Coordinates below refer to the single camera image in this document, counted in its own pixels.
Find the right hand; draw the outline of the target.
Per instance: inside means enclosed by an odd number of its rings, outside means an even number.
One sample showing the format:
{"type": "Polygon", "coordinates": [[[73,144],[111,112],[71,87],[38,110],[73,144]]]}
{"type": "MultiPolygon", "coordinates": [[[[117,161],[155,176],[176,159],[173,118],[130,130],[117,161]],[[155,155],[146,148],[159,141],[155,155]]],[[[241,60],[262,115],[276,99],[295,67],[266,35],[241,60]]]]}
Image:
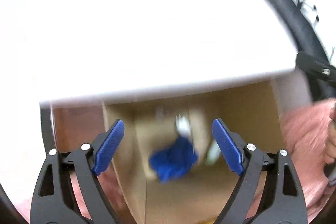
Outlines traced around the right hand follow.
{"type": "Polygon", "coordinates": [[[326,164],[332,164],[336,158],[336,130],[335,130],[335,107],[330,113],[330,122],[328,125],[328,135],[323,152],[323,159],[326,164]]]}

